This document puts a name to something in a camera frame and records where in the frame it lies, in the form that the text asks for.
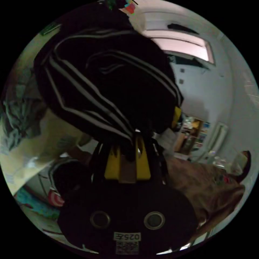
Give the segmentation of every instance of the label sticker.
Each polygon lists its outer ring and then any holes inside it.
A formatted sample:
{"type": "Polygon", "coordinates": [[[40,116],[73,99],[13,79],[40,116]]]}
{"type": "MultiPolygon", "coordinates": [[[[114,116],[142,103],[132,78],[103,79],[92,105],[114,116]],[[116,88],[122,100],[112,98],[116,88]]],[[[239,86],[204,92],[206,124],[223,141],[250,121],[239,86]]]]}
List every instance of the label sticker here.
{"type": "Polygon", "coordinates": [[[139,242],[120,242],[116,241],[116,254],[121,255],[138,255],[139,242]]]}
{"type": "Polygon", "coordinates": [[[114,232],[113,240],[121,242],[139,242],[141,241],[141,233],[114,232]]]}

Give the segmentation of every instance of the green object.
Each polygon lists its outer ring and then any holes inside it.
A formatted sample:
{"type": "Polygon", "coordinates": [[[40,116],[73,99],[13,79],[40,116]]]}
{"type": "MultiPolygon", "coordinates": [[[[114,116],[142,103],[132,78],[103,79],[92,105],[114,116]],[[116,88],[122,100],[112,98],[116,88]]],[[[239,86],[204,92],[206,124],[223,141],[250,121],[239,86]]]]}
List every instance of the green object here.
{"type": "Polygon", "coordinates": [[[109,6],[109,9],[112,10],[114,6],[116,5],[115,0],[107,0],[107,4],[109,6]]]}
{"type": "Polygon", "coordinates": [[[50,32],[52,32],[53,30],[57,29],[60,26],[61,26],[61,24],[57,24],[55,22],[52,22],[51,24],[49,24],[47,27],[45,27],[40,32],[40,35],[42,35],[42,36],[47,35],[47,34],[49,34],[50,32]]]}

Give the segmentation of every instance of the person's arm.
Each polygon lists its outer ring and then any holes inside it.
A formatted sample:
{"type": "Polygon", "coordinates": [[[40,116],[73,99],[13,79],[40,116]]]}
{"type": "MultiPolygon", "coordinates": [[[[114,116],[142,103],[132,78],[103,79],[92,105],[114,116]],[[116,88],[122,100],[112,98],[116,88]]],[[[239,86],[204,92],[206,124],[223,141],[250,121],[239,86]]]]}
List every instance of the person's arm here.
{"type": "Polygon", "coordinates": [[[82,151],[79,147],[75,146],[67,151],[67,154],[80,161],[81,163],[88,165],[90,162],[90,159],[92,157],[92,154],[89,152],[82,151]]]}

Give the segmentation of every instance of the qr code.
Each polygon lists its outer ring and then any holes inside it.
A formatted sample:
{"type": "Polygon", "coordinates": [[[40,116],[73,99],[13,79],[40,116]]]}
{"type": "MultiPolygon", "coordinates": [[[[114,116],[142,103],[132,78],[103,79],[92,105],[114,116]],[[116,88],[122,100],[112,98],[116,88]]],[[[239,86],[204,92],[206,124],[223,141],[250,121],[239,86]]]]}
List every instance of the qr code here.
{"type": "Polygon", "coordinates": [[[116,242],[116,254],[138,255],[138,242],[116,242]]]}

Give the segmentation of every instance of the red and white object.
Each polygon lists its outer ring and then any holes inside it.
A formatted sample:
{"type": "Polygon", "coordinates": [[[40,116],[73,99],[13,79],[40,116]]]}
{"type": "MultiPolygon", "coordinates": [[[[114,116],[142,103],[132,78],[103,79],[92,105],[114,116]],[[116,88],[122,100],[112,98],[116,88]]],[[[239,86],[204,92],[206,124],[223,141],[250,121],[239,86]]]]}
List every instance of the red and white object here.
{"type": "Polygon", "coordinates": [[[50,190],[48,194],[49,203],[55,207],[62,207],[64,204],[64,200],[61,196],[55,192],[54,190],[50,190]]]}

